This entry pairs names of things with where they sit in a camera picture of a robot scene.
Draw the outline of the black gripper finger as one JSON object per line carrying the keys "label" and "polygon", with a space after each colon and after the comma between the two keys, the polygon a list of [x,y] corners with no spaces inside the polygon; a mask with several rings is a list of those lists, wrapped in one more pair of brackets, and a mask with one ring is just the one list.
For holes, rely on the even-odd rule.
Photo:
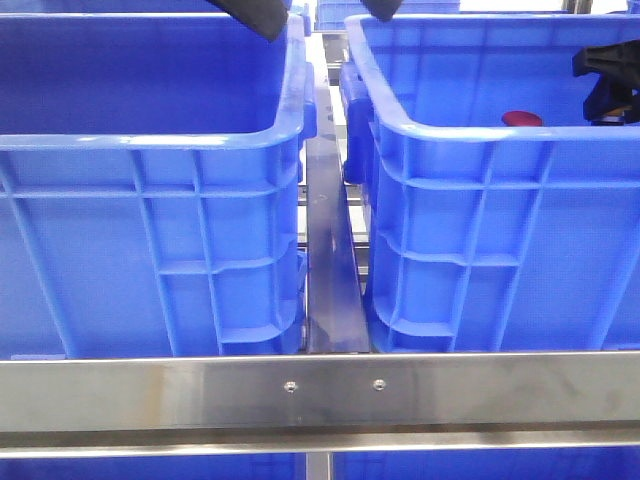
{"label": "black gripper finger", "polygon": [[401,7],[402,0],[361,0],[367,11],[376,19],[390,21]]}
{"label": "black gripper finger", "polygon": [[210,0],[260,37],[272,42],[288,21],[289,7],[282,0]]}

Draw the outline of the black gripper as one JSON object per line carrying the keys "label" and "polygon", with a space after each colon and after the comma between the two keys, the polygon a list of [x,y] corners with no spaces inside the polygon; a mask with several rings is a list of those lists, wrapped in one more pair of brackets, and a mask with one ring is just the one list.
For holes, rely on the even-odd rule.
{"label": "black gripper", "polygon": [[639,42],[626,41],[581,49],[572,58],[574,77],[597,74],[583,102],[583,117],[593,125],[639,122]]}

